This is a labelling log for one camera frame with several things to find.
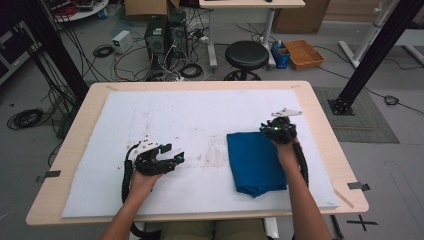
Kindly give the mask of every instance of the human arm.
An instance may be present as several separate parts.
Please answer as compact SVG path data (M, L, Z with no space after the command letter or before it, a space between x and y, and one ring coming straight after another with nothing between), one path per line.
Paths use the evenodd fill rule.
M274 143L289 185L296 240L331 239L330 231L299 171L292 143Z
M101 240L125 239L128 236L138 209L140 209L156 181L161 176L162 175L145 176L138 171L134 171L127 200L125 200L121 209L119 209L118 213L112 219L112 222L103 232L100 237Z

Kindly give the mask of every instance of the person's leg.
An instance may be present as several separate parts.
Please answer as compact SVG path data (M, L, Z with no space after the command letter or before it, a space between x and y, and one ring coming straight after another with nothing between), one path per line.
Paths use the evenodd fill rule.
M262 219L222 220L216 223L215 240L267 240Z
M164 223L161 240L211 240L212 221Z

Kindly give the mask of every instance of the brown tray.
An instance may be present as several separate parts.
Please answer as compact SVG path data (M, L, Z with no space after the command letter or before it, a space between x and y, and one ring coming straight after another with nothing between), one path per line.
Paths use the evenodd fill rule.
M319 66L325 58L306 40L284 42L290 52L290 62L296 70Z

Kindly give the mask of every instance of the blue towel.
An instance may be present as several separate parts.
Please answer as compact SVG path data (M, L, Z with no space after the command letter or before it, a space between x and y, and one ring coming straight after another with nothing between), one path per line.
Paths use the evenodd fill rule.
M268 191L287 189L277 149L262 133L228 134L227 142L237 192L255 198Z

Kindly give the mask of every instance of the round stool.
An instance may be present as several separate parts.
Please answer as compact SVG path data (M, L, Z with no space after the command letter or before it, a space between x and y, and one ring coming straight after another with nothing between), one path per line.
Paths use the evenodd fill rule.
M239 70L227 74L224 81L246 80L248 74L253 76L250 80L261 80L257 74L251 71L265 66L269 59L269 53L260 43L239 41L227 48L225 58L231 66Z

